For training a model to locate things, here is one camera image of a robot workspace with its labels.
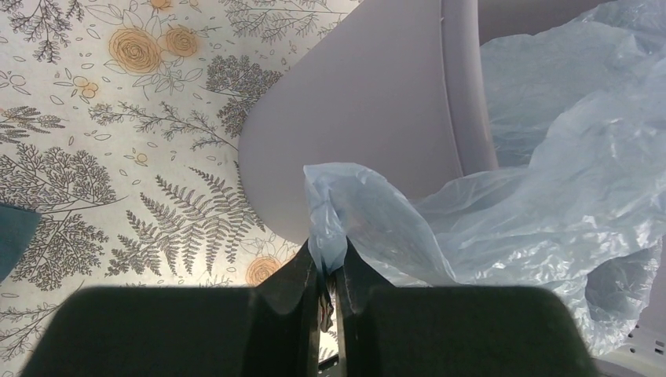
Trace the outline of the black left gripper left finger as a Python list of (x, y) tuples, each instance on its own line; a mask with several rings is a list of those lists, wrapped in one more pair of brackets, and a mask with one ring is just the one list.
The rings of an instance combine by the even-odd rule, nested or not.
[(307, 247), (257, 287), (92, 287), (56, 311), (25, 376), (315, 376)]

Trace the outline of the light blue plastic trash bag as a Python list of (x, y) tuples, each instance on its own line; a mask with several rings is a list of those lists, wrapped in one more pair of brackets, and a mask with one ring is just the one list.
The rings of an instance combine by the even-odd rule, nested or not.
[(308, 246), (349, 244), (403, 286), (530, 285), (568, 307), (590, 353), (648, 306), (665, 234), (665, 4), (606, 2), (481, 47), (499, 169), (406, 199), (355, 163), (308, 165)]

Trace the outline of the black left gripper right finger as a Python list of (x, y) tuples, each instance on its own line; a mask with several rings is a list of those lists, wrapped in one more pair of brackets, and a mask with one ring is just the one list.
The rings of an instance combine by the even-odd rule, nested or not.
[(396, 287), (353, 245), (335, 272), (344, 376), (596, 376), (565, 305), (538, 287)]

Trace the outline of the grey plastic trash bin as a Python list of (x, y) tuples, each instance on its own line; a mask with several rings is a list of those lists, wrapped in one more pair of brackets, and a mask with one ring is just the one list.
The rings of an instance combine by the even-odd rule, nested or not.
[(246, 196), (267, 227), (309, 234), (303, 168), (358, 163), (410, 198), (497, 168), (480, 46), (535, 34), (593, 1), (364, 1), (261, 96), (240, 135)]

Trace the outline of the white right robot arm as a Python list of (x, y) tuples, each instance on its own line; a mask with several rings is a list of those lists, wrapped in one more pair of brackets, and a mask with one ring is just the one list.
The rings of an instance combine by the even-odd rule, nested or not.
[(637, 324), (620, 348), (595, 364), (601, 376), (665, 376), (665, 333)]

